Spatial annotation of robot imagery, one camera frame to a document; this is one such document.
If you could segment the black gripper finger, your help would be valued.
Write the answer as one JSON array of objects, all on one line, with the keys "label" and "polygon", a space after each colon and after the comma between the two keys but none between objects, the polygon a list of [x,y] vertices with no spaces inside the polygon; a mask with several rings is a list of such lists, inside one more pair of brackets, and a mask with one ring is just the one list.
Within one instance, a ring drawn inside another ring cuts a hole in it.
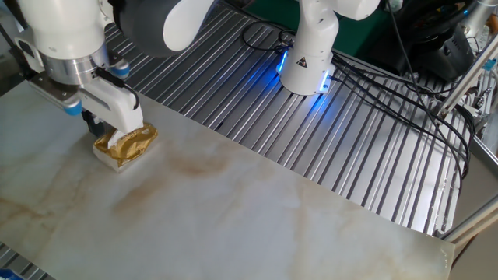
[{"label": "black gripper finger", "polygon": [[93,114],[88,110],[82,112],[82,119],[86,122],[89,132],[96,136],[96,124],[94,123]]},{"label": "black gripper finger", "polygon": [[103,135],[113,131],[114,128],[105,121],[95,123],[95,136],[102,137]]}]

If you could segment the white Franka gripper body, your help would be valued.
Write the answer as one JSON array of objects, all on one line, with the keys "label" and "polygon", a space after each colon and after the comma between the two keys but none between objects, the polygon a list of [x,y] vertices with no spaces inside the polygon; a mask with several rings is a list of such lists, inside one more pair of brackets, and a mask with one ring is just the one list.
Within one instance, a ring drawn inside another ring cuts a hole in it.
[{"label": "white Franka gripper body", "polygon": [[144,125],[139,97],[110,73],[103,28],[29,27],[15,39],[35,76],[30,85],[69,115],[88,110],[117,132]]}]

